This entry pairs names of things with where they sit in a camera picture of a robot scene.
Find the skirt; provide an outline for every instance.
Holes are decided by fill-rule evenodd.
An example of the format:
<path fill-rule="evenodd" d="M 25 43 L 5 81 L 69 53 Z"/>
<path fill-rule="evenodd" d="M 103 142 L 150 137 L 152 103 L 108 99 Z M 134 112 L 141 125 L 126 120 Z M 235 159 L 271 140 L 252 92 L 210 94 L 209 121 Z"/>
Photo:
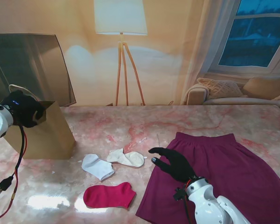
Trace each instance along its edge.
<path fill-rule="evenodd" d="M 280 178 L 266 162 L 237 143 L 233 134 L 195 137 L 177 133 L 168 145 L 183 154 L 198 176 L 227 197 L 252 224 L 280 224 Z M 173 195 L 183 183 L 155 167 L 136 216 L 153 224 L 187 224 L 183 201 Z M 188 201 L 195 220 L 195 204 Z"/>

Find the white sock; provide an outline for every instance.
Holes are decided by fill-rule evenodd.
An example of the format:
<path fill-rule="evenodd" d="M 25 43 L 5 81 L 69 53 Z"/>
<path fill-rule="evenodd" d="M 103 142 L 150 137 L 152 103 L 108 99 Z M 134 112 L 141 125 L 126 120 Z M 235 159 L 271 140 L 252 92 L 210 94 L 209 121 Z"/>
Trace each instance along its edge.
<path fill-rule="evenodd" d="M 100 160 L 96 154 L 88 154 L 82 162 L 82 169 L 96 176 L 100 181 L 114 174 L 112 164 Z"/>
<path fill-rule="evenodd" d="M 123 165 L 132 167 L 140 167 L 144 164 L 143 155 L 137 152 L 123 154 L 123 148 L 110 151 L 107 161 L 119 162 Z"/>

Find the lampshade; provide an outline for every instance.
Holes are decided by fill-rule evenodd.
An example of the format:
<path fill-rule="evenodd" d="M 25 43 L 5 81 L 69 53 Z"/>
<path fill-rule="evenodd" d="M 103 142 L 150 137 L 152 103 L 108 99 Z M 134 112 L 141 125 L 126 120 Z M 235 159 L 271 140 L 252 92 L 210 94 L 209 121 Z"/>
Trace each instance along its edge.
<path fill-rule="evenodd" d="M 94 0 L 98 34 L 147 35 L 142 0 Z"/>

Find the red sock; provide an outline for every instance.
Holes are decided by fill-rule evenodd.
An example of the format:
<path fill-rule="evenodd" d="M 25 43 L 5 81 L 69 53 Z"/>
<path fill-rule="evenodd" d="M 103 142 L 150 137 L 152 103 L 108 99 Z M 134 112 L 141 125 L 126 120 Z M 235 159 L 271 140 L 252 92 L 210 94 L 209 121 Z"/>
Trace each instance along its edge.
<path fill-rule="evenodd" d="M 89 187 L 83 196 L 84 203 L 91 208 L 128 208 L 136 192 L 128 182 L 118 186 L 96 185 Z"/>

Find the clothing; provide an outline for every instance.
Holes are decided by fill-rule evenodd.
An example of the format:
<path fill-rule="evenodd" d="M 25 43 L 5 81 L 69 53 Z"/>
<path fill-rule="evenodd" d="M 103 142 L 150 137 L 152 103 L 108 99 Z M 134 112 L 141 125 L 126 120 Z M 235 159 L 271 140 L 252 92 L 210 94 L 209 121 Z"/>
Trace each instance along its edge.
<path fill-rule="evenodd" d="M 198 176 L 214 187 L 214 196 L 227 197 L 251 224 L 280 224 L 280 178 L 258 156 L 236 142 L 233 134 L 194 137 L 177 133 L 168 145 L 183 154 Z M 139 216 L 153 224 L 187 224 L 183 201 L 175 189 L 183 184 L 155 167 L 138 208 Z M 192 222 L 194 203 L 188 201 Z"/>
<path fill-rule="evenodd" d="M 136 192 L 128 182 L 118 186 L 96 185 L 89 187 L 83 196 L 86 206 L 91 208 L 124 207 L 128 208 Z"/>
<path fill-rule="evenodd" d="M 114 174 L 112 164 L 100 160 L 96 154 L 88 154 L 84 157 L 82 169 L 96 176 L 100 181 Z"/>
<path fill-rule="evenodd" d="M 110 151 L 107 161 L 119 162 L 132 167 L 141 167 L 144 164 L 143 155 L 137 152 L 123 154 L 123 148 Z"/>

